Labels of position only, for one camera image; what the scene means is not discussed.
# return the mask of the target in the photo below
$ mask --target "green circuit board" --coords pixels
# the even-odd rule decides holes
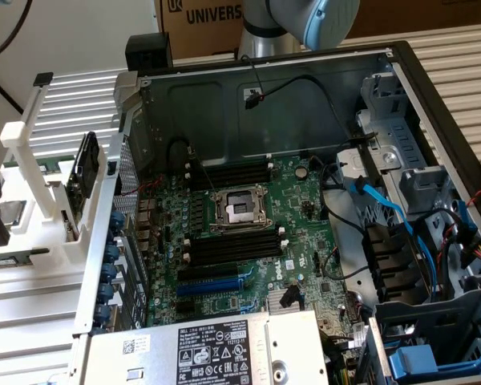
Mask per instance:
[[[282,293],[289,285],[296,283],[305,298],[305,308],[315,310],[319,326],[328,334],[348,334],[350,321],[347,316],[339,317],[339,306],[346,305],[346,292],[342,282],[332,281],[316,270],[315,258],[323,263],[335,246],[329,221],[321,221],[318,173],[309,172],[304,180],[295,174],[298,166],[308,166],[307,160],[298,156],[276,158],[272,180],[261,184],[269,191],[265,195],[267,217],[273,223],[285,228],[288,247],[283,255],[238,263],[241,274],[252,273],[245,281],[241,292],[227,292],[193,297],[176,296],[179,285],[177,271],[185,269],[182,262],[184,233],[194,233],[196,224],[192,215],[194,202],[203,205],[200,231],[197,237],[220,237],[210,233],[208,227],[215,220],[212,191],[190,192],[178,178],[165,179],[155,192],[145,192],[141,197],[142,209],[155,205],[163,208],[164,228],[170,229],[171,238],[164,242],[164,252],[158,253],[156,240],[151,238],[148,245],[147,266],[151,275],[151,293],[148,302],[147,326],[168,325],[204,316],[221,316],[235,313],[262,311],[266,298],[272,292]],[[312,214],[303,210],[303,205],[313,205]],[[342,270],[334,262],[327,266],[332,274]],[[178,314],[177,302],[192,299],[194,314]]]

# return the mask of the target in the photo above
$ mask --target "white wall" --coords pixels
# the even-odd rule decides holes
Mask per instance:
[[[64,75],[126,67],[128,38],[156,32],[152,1],[34,0],[23,28],[0,55],[0,84],[24,107],[39,72]],[[0,44],[25,3],[0,6]],[[0,96],[0,131],[5,122],[18,118]]]

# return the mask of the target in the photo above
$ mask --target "cpu socket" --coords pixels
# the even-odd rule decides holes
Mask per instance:
[[[216,203],[216,223],[210,224],[210,231],[223,233],[270,226],[273,221],[267,218],[264,204],[268,192],[257,186],[211,194],[210,198]]]

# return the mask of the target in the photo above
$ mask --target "motherboard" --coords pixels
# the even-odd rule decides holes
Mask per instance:
[[[320,215],[319,172],[299,156],[268,165],[265,183],[217,187],[208,175],[197,189],[185,176],[143,183],[137,235],[151,275],[147,326],[301,307],[315,310],[327,334],[351,331],[354,303],[343,282],[324,275],[342,270],[336,258],[325,265],[336,249]],[[290,287],[300,300],[284,308]]]

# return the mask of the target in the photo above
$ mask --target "power supply label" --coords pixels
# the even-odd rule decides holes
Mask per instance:
[[[177,359],[177,385],[251,384],[248,322],[179,329]]]

